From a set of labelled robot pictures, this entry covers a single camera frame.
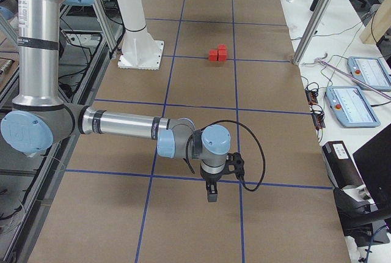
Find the small electronics board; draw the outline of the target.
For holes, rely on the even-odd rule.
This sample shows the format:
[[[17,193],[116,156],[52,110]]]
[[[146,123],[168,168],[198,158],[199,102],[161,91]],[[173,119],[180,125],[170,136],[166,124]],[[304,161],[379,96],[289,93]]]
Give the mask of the small electronics board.
[[[316,82],[308,83],[305,87],[305,95],[309,104],[312,120],[316,130],[325,128],[324,110],[318,103],[319,85]]]

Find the black box with label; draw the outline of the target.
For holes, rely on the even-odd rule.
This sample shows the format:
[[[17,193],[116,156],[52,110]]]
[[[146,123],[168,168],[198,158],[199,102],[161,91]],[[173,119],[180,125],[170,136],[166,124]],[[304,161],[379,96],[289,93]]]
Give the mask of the black box with label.
[[[329,141],[321,148],[334,187],[346,190],[364,184],[343,141]]]

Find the black monitor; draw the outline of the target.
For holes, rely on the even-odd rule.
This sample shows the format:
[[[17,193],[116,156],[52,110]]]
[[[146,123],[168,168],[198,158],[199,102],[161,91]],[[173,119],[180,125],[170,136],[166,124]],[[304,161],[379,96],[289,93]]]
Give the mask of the black monitor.
[[[375,203],[390,206],[390,125],[356,150],[353,157]]]

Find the lower teach pendant tablet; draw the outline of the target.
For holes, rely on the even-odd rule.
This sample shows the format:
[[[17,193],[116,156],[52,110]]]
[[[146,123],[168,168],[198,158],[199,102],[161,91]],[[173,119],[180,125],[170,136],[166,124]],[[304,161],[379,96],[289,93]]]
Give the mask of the lower teach pendant tablet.
[[[381,124],[358,86],[329,86],[326,98],[342,127],[375,128]]]

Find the teach pendant tablet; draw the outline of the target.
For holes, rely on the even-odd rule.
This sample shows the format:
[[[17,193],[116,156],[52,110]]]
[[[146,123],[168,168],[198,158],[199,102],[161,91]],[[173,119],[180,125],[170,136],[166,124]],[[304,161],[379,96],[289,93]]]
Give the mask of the teach pendant tablet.
[[[381,124],[358,86],[329,86],[326,98],[342,127],[375,128]]]
[[[353,78],[379,91],[390,92],[390,72],[380,59],[351,56],[348,67]]]

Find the aluminium frame post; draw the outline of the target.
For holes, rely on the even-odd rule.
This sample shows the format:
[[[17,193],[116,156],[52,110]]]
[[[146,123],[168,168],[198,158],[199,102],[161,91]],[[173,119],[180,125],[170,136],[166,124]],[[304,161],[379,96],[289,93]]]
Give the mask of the aluminium frame post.
[[[331,0],[319,0],[315,10],[309,20],[309,23],[307,24],[307,27],[302,35],[302,38],[299,42],[298,47],[296,48],[296,51],[294,53],[294,56],[292,58],[292,63],[294,65],[299,65],[301,59],[303,58],[307,48],[310,45],[310,42],[315,35],[315,31],[320,24],[320,21],[325,14],[327,7]]]

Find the white pedestal column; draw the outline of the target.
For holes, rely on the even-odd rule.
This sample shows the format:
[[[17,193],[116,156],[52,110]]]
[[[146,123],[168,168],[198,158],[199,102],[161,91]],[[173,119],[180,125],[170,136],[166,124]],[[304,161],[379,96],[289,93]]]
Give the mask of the white pedestal column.
[[[164,42],[154,40],[148,32],[142,0],[117,2],[125,27],[118,66],[122,69],[159,69]]]

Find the upper teach pendant tablet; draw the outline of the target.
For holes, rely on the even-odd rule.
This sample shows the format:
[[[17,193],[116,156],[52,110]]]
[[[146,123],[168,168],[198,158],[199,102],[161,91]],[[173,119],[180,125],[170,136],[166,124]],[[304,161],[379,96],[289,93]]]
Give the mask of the upper teach pendant tablet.
[[[353,78],[379,91],[390,92],[390,72],[380,59],[351,56],[348,67]]]

